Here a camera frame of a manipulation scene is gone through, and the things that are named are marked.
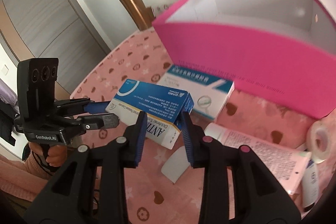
blue and white medicine box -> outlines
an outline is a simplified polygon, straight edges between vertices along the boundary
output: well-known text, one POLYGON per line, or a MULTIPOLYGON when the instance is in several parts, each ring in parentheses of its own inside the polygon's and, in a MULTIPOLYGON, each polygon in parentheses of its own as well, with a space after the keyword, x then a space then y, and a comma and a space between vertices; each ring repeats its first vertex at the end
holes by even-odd
POLYGON ((211 120, 216 119, 235 88, 230 80, 175 65, 157 84, 187 90, 195 103, 194 111, 211 120))
POLYGON ((190 113, 193 106, 187 91, 127 79, 106 111, 128 126, 136 123, 141 110, 147 112, 146 137, 172 149, 181 131, 178 115, 190 113))

pink dot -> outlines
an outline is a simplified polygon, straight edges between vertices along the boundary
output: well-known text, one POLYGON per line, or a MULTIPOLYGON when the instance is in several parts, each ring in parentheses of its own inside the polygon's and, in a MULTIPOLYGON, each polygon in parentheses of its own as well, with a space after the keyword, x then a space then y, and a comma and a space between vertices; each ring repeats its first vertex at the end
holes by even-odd
POLYGON ((240 150, 242 150, 244 153, 248 153, 248 152, 250 152, 251 149, 247 145, 243 145, 240 148, 240 150))
POLYGON ((203 137, 203 142, 205 142, 205 143, 211 143, 212 142, 212 137, 210 137, 210 136, 204 136, 203 137))

tape roll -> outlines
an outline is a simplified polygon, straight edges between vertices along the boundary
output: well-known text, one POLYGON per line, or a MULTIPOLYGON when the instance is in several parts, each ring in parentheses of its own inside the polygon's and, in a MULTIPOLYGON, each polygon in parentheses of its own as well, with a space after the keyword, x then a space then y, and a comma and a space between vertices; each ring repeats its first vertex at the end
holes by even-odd
POLYGON ((325 161, 331 153, 331 141, 328 129, 321 121, 313 123, 307 133, 306 145, 311 159, 317 164, 325 161))

magenta box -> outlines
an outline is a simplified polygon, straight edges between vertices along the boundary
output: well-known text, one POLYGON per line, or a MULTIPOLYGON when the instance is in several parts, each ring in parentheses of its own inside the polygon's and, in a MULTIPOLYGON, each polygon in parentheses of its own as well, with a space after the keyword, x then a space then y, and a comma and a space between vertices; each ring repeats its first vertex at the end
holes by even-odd
POLYGON ((179 0, 153 26, 177 65, 317 119, 336 107, 335 22, 318 0, 179 0))

gray wardrobe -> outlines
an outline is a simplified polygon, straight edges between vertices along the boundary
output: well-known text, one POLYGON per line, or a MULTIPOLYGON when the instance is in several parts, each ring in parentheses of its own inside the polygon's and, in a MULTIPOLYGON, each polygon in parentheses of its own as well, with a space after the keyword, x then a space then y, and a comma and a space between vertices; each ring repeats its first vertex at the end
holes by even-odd
MULTIPOLYGON (((58 83, 69 94, 109 52, 69 0, 2 1, 33 56, 59 59, 58 83)), ((10 45, 10 38, 5 39, 10 45)))

